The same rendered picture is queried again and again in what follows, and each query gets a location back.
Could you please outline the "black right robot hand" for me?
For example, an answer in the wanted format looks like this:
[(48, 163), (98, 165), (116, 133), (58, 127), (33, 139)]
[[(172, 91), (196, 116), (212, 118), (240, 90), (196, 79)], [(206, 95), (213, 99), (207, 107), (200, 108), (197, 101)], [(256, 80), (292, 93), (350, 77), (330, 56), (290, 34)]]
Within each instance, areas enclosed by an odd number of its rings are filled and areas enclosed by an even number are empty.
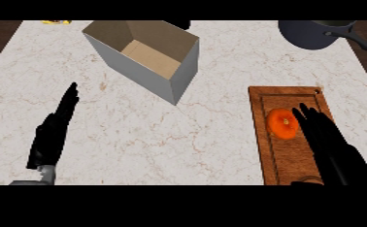
[(357, 148), (347, 142), (330, 117), (305, 103), (293, 109), (302, 134), (313, 150), (313, 157), (327, 186), (367, 185), (367, 162)]

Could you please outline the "grey cardboard box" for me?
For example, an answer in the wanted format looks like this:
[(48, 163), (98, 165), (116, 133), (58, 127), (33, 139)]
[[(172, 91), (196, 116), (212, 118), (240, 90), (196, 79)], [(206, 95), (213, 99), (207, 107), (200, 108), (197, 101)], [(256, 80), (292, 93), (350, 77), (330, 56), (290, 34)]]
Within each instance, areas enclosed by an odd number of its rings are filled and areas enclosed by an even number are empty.
[(176, 105), (199, 73), (200, 37), (163, 20), (95, 20), (82, 33), (108, 66)]

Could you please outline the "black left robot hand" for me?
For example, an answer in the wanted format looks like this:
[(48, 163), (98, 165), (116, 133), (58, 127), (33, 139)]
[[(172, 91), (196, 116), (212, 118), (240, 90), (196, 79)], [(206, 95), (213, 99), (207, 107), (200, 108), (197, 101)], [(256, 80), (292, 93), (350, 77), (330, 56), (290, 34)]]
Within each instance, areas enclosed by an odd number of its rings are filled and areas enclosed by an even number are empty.
[(31, 170), (45, 165), (55, 166), (59, 162), (77, 102), (77, 83), (74, 82), (64, 94), (56, 111), (46, 116), (43, 123), (36, 128), (25, 165)]

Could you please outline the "orange squash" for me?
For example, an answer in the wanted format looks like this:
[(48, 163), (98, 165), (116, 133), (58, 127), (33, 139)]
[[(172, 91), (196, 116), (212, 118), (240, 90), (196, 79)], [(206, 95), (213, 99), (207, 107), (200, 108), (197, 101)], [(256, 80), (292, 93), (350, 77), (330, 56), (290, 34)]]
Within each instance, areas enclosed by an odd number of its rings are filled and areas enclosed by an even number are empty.
[(265, 119), (265, 125), (273, 137), (281, 140), (290, 140), (296, 137), (299, 121), (290, 110), (273, 109)]

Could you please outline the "brown wooden cutting board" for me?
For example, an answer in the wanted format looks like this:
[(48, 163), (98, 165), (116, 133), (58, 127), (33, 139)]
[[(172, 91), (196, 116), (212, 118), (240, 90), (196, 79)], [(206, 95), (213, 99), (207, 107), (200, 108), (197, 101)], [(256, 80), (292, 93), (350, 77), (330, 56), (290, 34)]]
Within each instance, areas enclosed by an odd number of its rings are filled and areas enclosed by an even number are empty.
[(250, 86), (252, 119), (265, 185), (290, 185), (293, 181), (323, 183), (313, 151), (298, 130), (290, 140), (276, 138), (267, 130), (267, 117), (273, 109), (310, 108), (333, 117), (323, 94), (315, 86)]

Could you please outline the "black object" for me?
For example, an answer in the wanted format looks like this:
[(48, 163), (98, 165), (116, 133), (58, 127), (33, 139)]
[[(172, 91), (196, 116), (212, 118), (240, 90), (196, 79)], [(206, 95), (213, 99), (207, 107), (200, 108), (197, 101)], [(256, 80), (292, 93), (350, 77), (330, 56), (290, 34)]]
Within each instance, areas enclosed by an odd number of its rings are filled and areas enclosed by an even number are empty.
[(172, 24), (173, 26), (179, 27), (184, 30), (188, 30), (191, 27), (191, 21), (190, 20), (169, 20), (167, 23)]

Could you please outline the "dark blue-grey pan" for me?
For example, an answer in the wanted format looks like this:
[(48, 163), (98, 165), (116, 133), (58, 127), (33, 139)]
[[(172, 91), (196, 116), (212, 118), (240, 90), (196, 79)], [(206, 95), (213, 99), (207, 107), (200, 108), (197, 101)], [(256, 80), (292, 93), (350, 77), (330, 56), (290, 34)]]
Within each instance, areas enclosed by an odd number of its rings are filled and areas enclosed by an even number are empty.
[(339, 38), (352, 40), (367, 50), (367, 41), (355, 34), (355, 20), (280, 20), (286, 40), (299, 48), (324, 49)]

